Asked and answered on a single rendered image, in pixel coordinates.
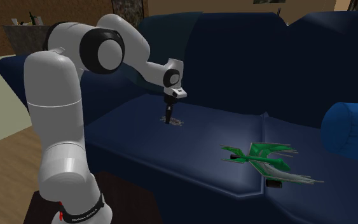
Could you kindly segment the blue cylindrical cushion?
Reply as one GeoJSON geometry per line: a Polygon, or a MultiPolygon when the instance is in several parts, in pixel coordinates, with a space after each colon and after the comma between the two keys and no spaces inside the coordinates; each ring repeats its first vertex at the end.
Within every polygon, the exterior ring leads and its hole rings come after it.
{"type": "Polygon", "coordinates": [[[358,103],[332,105],[323,117],[320,134],[327,151],[358,160],[358,103]]]}

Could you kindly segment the dark robot stand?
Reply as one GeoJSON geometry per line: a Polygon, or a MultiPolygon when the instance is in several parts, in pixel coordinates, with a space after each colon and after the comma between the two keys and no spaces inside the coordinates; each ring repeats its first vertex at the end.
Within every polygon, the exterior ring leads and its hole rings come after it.
{"type": "MultiPolygon", "coordinates": [[[[111,224],[163,224],[152,192],[108,172],[95,175],[106,204],[113,211],[111,224]]],[[[59,203],[33,193],[23,224],[50,224],[59,213],[59,203]]]]}

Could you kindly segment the grey cabinet with bottles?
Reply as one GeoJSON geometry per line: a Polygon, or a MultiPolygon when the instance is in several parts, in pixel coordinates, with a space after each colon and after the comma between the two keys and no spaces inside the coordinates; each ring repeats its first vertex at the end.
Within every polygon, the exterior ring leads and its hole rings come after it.
{"type": "Polygon", "coordinates": [[[41,51],[50,28],[45,25],[41,17],[29,12],[29,22],[18,22],[12,18],[13,24],[3,25],[3,30],[8,37],[15,55],[27,55],[41,51]]]}

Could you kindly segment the dark blue sofa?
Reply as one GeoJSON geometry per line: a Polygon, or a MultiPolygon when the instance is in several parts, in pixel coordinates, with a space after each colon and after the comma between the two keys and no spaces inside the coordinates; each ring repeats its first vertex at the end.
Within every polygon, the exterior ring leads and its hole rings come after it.
{"type": "Polygon", "coordinates": [[[163,224],[358,224],[358,160],[325,149],[321,123],[358,103],[358,11],[175,13],[145,18],[150,60],[184,62],[187,97],[167,125],[163,90],[122,65],[81,79],[90,170],[153,193],[163,224]],[[222,145],[290,144],[288,173],[323,183],[268,188],[222,145]]]}

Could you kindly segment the green toy aeroplane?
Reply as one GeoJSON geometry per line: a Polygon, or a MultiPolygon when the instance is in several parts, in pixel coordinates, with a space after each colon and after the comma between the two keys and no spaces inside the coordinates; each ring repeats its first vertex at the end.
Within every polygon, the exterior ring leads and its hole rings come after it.
{"type": "Polygon", "coordinates": [[[222,160],[240,164],[248,162],[265,178],[265,185],[268,188],[282,188],[283,182],[308,185],[323,183],[310,176],[288,173],[291,168],[281,158],[269,158],[271,154],[292,157],[292,155],[283,154],[282,151],[298,154],[298,151],[290,144],[252,142],[247,154],[240,148],[222,144],[221,149],[231,152],[230,158],[222,158],[222,160]]]}

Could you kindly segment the small grey flat object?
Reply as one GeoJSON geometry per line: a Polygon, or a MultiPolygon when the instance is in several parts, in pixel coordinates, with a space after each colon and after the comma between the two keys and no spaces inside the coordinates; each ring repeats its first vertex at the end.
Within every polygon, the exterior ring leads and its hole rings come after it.
{"type": "MultiPolygon", "coordinates": [[[[163,116],[160,118],[161,121],[163,121],[164,123],[166,123],[166,118],[163,116]]],[[[182,126],[184,122],[176,119],[176,118],[170,118],[169,120],[169,124],[171,125],[177,125],[177,126],[182,126]]]]}

